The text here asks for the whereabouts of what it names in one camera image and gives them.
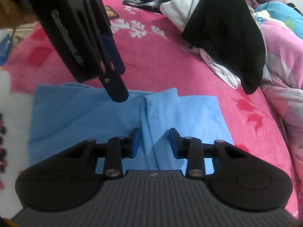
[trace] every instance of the folded blue fabric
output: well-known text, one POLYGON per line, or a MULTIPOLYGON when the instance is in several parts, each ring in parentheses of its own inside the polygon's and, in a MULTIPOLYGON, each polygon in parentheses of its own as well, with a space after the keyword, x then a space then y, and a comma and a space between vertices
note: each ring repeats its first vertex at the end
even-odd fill
POLYGON ((262 10, 267 10, 271 18, 284 22, 297 37, 303 39, 303 16, 292 7, 274 1, 259 5, 255 9, 255 12, 260 12, 262 10))
MULTIPOLYGON (((186 160, 176 160, 168 140, 175 127, 181 136, 193 136, 204 143, 216 139, 233 144, 215 96, 182 96, 176 89, 160 93, 130 91, 124 103, 115 103, 104 89, 85 85, 40 85, 35 93, 31 135, 28 142, 30 165, 36 164, 85 139, 107 142, 142 129, 143 139, 135 159, 123 159, 123 169, 175 170, 185 173, 186 160)), ((104 159, 96 172, 102 173, 104 159)), ((205 159, 207 174, 213 172, 205 159)))

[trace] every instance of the pink comforter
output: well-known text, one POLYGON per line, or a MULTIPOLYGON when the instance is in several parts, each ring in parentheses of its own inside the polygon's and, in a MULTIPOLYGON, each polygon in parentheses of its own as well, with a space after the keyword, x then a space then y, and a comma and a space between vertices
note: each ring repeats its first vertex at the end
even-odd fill
MULTIPOLYGON (((260 89, 248 96, 220 80, 199 56, 188 52, 181 32, 163 15, 103 0, 119 15, 112 21, 116 45, 125 63, 122 76, 127 88, 179 95, 215 95, 236 146, 284 170, 294 190, 286 209, 298 216, 296 182, 290 155, 260 89)), ((34 93, 38 83, 75 82, 38 26, 24 39, 5 65, 12 78, 12 92, 34 93)), ((87 84, 101 87, 99 80, 87 84)))

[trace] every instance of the hand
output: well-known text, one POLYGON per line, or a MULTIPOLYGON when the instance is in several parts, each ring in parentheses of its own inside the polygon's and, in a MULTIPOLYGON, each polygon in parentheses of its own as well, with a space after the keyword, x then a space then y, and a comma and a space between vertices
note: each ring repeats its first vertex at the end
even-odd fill
POLYGON ((13 0, 0 0, 0 29, 16 27, 36 20, 34 14, 25 14, 13 0))

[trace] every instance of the bed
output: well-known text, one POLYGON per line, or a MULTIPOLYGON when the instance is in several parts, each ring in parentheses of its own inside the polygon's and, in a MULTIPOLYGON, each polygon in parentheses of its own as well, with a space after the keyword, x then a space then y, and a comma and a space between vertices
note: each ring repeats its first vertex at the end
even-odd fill
MULTIPOLYGON (((119 14, 111 27, 126 67, 122 78, 127 88, 159 92, 175 87, 180 96, 217 96, 234 144, 290 176, 294 187, 286 210, 299 217, 296 173, 279 129, 279 117, 261 89, 248 96, 241 87, 234 90, 225 84, 186 49, 181 32, 164 15, 125 6, 122 0, 103 2, 119 14)), ((0 71, 0 113, 7 128, 2 145, 7 150, 7 166, 0 174, 0 202, 5 202, 0 206, 1 217, 10 218, 22 209, 14 183, 28 167, 27 140, 36 86, 67 82, 75 80, 40 25, 14 49, 0 71)), ((86 84, 102 87, 98 79, 86 84)))

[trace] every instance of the turquoise pillow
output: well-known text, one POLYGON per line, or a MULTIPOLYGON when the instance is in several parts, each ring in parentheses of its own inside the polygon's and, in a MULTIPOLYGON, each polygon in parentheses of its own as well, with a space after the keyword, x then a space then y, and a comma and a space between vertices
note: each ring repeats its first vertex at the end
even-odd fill
POLYGON ((303 39, 303 16, 292 7, 280 2, 268 2, 259 5, 255 12, 262 10, 267 10, 271 18, 284 22, 300 39, 303 39))

